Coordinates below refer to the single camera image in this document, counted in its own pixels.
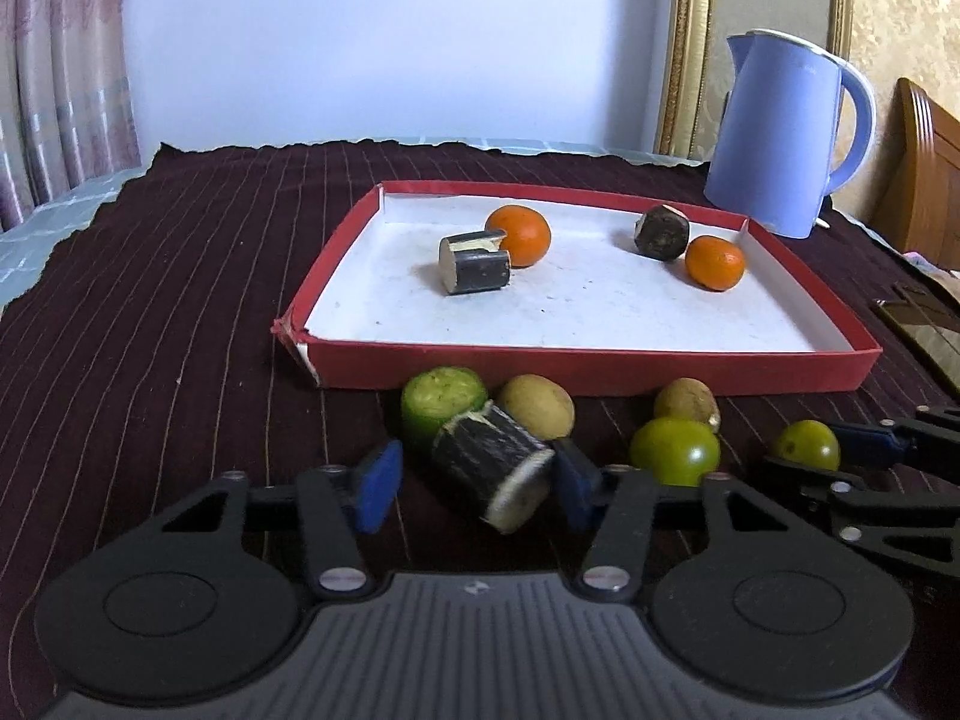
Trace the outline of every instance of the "gold frame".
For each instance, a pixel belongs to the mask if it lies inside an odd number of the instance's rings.
[[[656,151],[688,157],[707,76],[713,0],[673,0]]]
[[[827,50],[850,59],[850,35],[853,24],[853,0],[830,0],[830,24]]]

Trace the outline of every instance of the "white wall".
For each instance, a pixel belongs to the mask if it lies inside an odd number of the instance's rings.
[[[434,135],[651,151],[669,0],[124,0],[141,151]]]

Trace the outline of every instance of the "kettle spout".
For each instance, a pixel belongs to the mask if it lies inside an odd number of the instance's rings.
[[[731,35],[727,38],[727,45],[733,56],[733,71],[739,74],[750,53],[750,46],[754,45],[754,35]]]

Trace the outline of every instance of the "kettle handle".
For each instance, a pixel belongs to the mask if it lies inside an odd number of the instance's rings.
[[[877,102],[874,100],[874,89],[870,81],[848,62],[839,60],[839,66],[840,83],[850,92],[853,108],[856,110],[856,131],[853,133],[853,143],[846,159],[829,175],[824,194],[837,191],[853,178],[853,174],[870,153],[870,146],[874,143],[877,132]]]

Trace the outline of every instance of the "maroon cloth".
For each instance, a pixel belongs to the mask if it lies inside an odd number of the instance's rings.
[[[316,391],[269,333],[323,242],[377,181],[434,178],[552,184],[703,203],[704,172],[616,157],[536,157],[445,146],[328,143],[291,148],[163,148],[85,232],[59,244],[40,283],[0,322],[0,717],[36,714],[53,680],[32,631],[35,599],[66,567],[212,476],[243,469],[290,482],[314,464],[349,464],[395,426],[395,392]],[[869,303],[918,284],[838,214],[790,242],[884,347],[850,394],[721,402],[733,469],[801,418],[873,422],[946,404]],[[574,439],[600,464],[626,461],[649,398],[580,399]],[[904,488],[939,488],[910,469]],[[549,514],[515,536],[459,517],[408,472],[397,507],[361,539],[377,574],[420,570],[570,570],[587,541]],[[669,533],[654,562],[688,553]],[[896,694],[923,716],[955,718],[956,613],[949,589],[912,587],[920,630]]]

